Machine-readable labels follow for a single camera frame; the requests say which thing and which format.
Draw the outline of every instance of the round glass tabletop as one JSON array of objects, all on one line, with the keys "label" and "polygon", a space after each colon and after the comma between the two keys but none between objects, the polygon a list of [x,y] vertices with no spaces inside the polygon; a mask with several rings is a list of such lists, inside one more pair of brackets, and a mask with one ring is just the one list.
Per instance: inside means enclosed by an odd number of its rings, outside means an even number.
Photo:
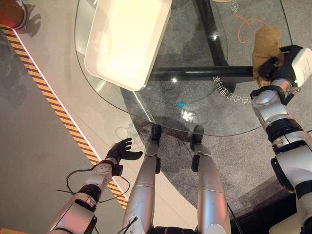
[{"label": "round glass tabletop", "polygon": [[105,101],[134,116],[172,129],[230,136],[260,126],[249,94],[257,89],[252,53],[261,26],[291,44],[280,0],[173,0],[168,25],[143,90],[132,92],[89,74],[84,55],[97,0],[79,0],[75,46],[86,79]]}]

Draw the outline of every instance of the silver robot leg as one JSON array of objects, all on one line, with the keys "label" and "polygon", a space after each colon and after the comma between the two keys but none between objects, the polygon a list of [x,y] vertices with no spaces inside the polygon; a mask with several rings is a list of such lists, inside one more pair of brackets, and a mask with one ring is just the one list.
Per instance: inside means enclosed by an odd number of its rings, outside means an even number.
[{"label": "silver robot leg", "polygon": [[195,154],[199,155],[197,231],[199,234],[230,234],[229,212],[218,169],[204,145],[195,145]]},{"label": "silver robot leg", "polygon": [[136,182],[131,190],[123,219],[123,227],[126,227],[137,217],[137,221],[128,229],[128,234],[148,233],[153,227],[157,152],[157,142],[150,142]]}]

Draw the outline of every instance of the white tray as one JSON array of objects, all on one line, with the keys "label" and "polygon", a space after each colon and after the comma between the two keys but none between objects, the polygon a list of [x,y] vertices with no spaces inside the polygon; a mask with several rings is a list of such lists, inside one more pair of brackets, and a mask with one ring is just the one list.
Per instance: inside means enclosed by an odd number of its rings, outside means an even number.
[{"label": "white tray", "polygon": [[172,0],[99,0],[84,64],[93,76],[130,91],[145,87]]}]

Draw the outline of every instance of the red object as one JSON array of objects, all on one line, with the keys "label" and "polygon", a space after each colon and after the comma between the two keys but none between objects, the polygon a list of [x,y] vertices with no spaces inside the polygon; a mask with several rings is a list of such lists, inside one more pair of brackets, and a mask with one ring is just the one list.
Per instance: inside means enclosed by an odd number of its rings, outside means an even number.
[{"label": "red object", "polygon": [[0,24],[17,28],[23,19],[24,11],[15,0],[0,0]]}]

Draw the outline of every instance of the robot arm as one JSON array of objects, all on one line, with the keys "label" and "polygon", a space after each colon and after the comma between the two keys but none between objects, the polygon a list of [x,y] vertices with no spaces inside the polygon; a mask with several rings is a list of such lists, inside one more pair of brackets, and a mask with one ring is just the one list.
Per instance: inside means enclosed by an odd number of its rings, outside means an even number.
[{"label": "robot arm", "polygon": [[252,107],[268,134],[276,157],[271,160],[279,182],[296,192],[302,234],[312,233],[312,137],[305,132],[286,105],[312,74],[312,51],[299,46],[281,48],[285,62],[277,68],[262,66],[271,81],[251,93]]},{"label": "robot arm", "polygon": [[94,211],[101,194],[112,176],[122,174],[121,159],[136,160],[143,152],[127,151],[132,144],[131,138],[115,144],[105,160],[95,165],[89,178],[80,190],[74,194],[54,218],[50,234],[90,234],[97,223]]}]

